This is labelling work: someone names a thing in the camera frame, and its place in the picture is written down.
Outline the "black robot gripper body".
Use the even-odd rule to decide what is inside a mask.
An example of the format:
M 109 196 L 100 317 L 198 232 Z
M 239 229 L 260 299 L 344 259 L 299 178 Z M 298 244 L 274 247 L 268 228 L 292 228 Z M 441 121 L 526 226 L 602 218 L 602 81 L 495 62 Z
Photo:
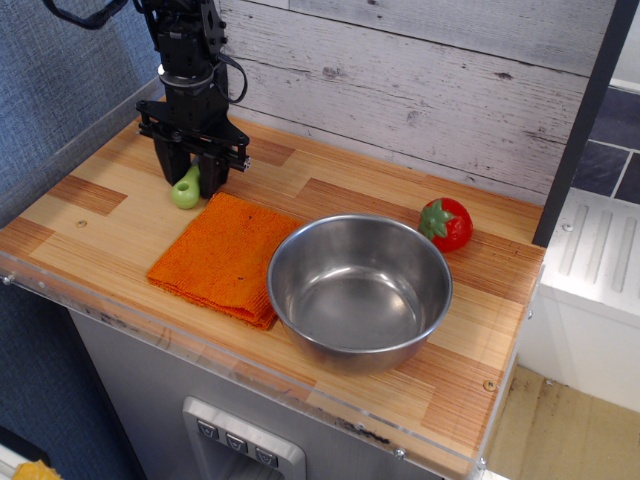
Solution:
M 228 118 L 229 85 L 216 77 L 197 88 L 167 85 L 163 101 L 140 100 L 140 132 L 153 139 L 180 142 L 193 155 L 223 156 L 229 168 L 246 170 L 250 165 L 249 138 Z

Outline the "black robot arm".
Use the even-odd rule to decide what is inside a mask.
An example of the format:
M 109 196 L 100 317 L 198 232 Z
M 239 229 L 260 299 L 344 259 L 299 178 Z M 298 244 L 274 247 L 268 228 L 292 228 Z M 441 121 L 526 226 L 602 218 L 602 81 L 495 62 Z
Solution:
M 230 169 L 245 171 L 249 137 L 231 123 L 228 67 L 242 67 L 222 52 L 226 23 L 213 1 L 137 1 L 154 47 L 160 54 L 163 101 L 141 100 L 140 133 L 154 141 L 167 182 L 176 185 L 194 161 L 200 169 L 200 195 L 211 198 Z

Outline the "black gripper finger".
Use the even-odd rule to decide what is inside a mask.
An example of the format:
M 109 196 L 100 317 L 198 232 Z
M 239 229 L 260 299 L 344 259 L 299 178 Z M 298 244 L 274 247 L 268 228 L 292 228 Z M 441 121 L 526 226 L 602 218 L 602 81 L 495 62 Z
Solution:
M 200 195 L 210 199 L 228 179 L 229 165 L 223 156 L 199 156 Z
M 191 153 L 182 143 L 168 140 L 155 139 L 154 147 L 166 181 L 175 185 L 191 167 Z

